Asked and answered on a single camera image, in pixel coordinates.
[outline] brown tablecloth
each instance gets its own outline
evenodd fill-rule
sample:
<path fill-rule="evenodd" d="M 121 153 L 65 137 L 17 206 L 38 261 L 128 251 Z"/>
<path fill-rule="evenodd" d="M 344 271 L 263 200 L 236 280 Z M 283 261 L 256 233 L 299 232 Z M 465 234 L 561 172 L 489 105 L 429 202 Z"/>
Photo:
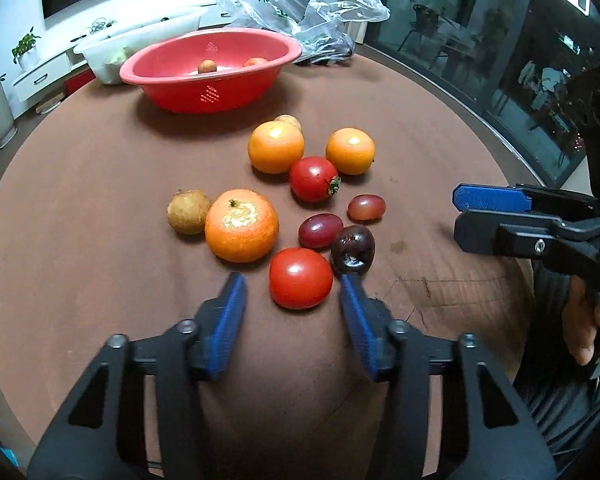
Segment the brown tablecloth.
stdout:
<path fill-rule="evenodd" d="M 301 208 L 283 179 L 260 180 L 246 153 L 254 127 L 283 113 L 301 121 L 306 155 L 323 154 L 344 126 L 376 141 L 372 169 L 320 209 L 344 218 L 359 193 L 386 200 L 371 228 L 369 295 L 431 335 L 479 334 L 515 373 L 530 306 L 520 268 L 464 254 L 452 238 L 453 188 L 505 179 L 469 128 L 415 83 L 355 57 L 347 67 L 289 67 L 248 107 L 179 116 L 138 88 L 93 82 L 40 124 L 0 183 L 0 386 L 34 441 L 109 335 L 163 332 L 214 297 L 228 269 L 240 269 L 249 302 L 230 369 L 202 388 L 222 470 L 231 478 L 236 470 L 240 478 L 364 477 L 385 389 L 360 371 L 338 285 L 318 308 L 290 314 L 269 297 L 270 257 L 228 266 L 166 221 L 179 188 L 214 198 L 247 187 L 276 207 L 278 249 L 296 245 L 299 224 L 315 211 Z"/>

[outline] red plastic basin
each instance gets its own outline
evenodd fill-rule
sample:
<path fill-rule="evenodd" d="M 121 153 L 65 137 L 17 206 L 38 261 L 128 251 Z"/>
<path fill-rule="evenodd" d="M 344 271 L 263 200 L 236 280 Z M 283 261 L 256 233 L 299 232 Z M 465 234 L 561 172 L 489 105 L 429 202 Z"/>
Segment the red plastic basin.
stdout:
<path fill-rule="evenodd" d="M 120 69 L 122 81 L 141 86 L 158 106 L 177 113 L 209 114 L 232 110 L 260 97 L 283 65 L 296 60 L 302 46 L 268 30 L 200 30 L 141 50 Z M 252 57 L 266 63 L 243 67 Z M 211 59 L 217 72 L 197 74 Z"/>

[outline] white plastic container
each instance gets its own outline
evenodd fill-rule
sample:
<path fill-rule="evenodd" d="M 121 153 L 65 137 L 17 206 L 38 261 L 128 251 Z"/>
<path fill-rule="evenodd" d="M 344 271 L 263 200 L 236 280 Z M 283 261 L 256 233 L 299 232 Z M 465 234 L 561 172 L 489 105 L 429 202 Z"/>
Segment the white plastic container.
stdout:
<path fill-rule="evenodd" d="M 86 37 L 75 48 L 105 85 L 122 83 L 120 67 L 145 47 L 198 30 L 203 7 L 185 7 L 139 23 L 116 24 Z"/>

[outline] plastic bag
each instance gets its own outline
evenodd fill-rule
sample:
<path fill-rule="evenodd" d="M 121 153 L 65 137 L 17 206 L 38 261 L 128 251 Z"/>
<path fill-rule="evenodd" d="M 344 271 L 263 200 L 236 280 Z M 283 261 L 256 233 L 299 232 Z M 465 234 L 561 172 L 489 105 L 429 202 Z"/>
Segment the plastic bag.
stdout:
<path fill-rule="evenodd" d="M 380 0 L 217 0 L 234 16 L 229 27 L 266 28 L 302 44 L 297 62 L 341 60 L 353 54 L 345 22 L 382 22 L 389 18 Z"/>

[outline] red tomato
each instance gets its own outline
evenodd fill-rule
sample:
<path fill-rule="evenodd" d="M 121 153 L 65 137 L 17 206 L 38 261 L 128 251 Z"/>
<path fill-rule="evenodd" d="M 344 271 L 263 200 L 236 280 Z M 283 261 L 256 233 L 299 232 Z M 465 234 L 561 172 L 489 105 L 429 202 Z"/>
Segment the red tomato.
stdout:
<path fill-rule="evenodd" d="M 294 194 L 305 202 L 325 200 L 340 188 L 336 167 L 321 156 L 306 156 L 293 164 L 289 182 Z"/>
<path fill-rule="evenodd" d="M 332 284 L 330 264 L 311 249 L 283 249 L 271 260 L 269 292 L 273 301 L 284 308 L 316 306 L 329 295 Z"/>

